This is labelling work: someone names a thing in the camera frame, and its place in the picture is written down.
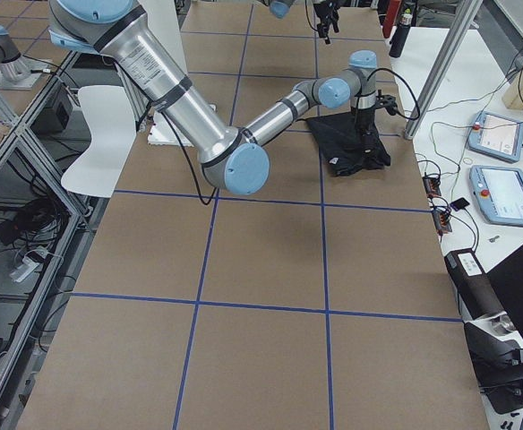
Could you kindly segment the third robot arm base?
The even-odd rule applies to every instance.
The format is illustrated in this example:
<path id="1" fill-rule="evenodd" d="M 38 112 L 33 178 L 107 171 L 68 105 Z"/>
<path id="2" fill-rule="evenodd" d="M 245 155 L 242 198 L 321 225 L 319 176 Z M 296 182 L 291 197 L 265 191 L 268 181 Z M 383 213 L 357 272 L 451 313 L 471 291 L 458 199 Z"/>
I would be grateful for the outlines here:
<path id="1" fill-rule="evenodd" d="M 1 90 L 30 90 L 40 76 L 51 73 L 46 63 L 24 57 L 6 28 L 0 25 Z"/>

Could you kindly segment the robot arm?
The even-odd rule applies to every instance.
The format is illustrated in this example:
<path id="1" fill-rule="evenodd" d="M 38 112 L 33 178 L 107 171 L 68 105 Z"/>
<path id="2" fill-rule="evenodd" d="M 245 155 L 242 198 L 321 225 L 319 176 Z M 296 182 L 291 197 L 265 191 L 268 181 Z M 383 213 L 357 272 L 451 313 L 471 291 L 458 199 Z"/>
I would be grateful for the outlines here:
<path id="1" fill-rule="evenodd" d="M 226 125 L 190 78 L 151 32 L 148 14 L 136 1 L 51 1 L 53 44 L 112 58 L 156 111 L 171 121 L 197 150 L 204 178 L 232 194 L 260 190 L 270 173 L 264 149 L 309 109 L 338 108 L 356 100 L 357 153 L 362 168 L 390 165 L 374 124 L 376 54 L 353 53 L 347 69 L 328 78 L 298 83 L 291 93 L 245 127 Z"/>
<path id="2" fill-rule="evenodd" d="M 261 1 L 273 16 L 283 19 L 290 11 L 294 0 L 268 0 Z M 305 17 L 310 29 L 315 32 L 320 39 L 323 39 L 326 45 L 330 44 L 330 29 L 334 33 L 339 33 L 339 9 L 345 4 L 344 1 L 338 0 L 314 0 L 303 1 Z M 309 4 L 313 7 L 314 15 L 317 22 L 313 24 L 309 16 Z"/>

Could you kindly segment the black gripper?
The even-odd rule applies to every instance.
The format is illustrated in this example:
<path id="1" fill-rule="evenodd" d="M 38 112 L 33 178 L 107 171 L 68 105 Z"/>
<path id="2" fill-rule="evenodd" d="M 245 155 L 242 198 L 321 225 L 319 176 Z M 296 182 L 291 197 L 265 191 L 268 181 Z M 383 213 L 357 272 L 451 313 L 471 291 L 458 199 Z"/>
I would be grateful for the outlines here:
<path id="1" fill-rule="evenodd" d="M 383 94 L 381 91 L 374 91 L 366 95 L 358 95 L 350 101 L 351 114 L 354 118 L 356 132 L 361 134 L 361 141 L 364 146 L 364 155 L 373 157 L 376 148 L 375 112 L 384 108 L 390 116 L 397 114 L 397 100 L 390 94 Z"/>
<path id="2" fill-rule="evenodd" d="M 336 0 L 314 1 L 313 9 L 319 19 L 318 35 L 326 44 L 330 44 L 329 25 L 335 33 L 339 33 L 338 2 Z"/>

